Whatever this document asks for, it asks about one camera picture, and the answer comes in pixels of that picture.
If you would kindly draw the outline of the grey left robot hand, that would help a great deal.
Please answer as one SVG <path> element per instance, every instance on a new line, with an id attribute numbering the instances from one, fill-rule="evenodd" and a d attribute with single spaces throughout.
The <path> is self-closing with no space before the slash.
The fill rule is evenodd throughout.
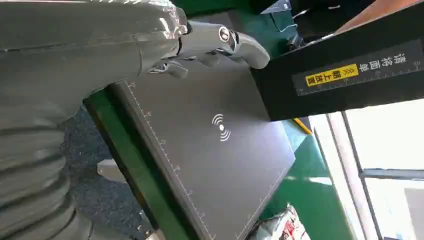
<path id="1" fill-rule="evenodd" d="M 217 54 L 255 69 L 270 61 L 252 37 L 188 20 L 169 0 L 3 0 L 0 129 L 50 129 L 104 87 L 142 73 L 187 71 L 180 59 Z"/>

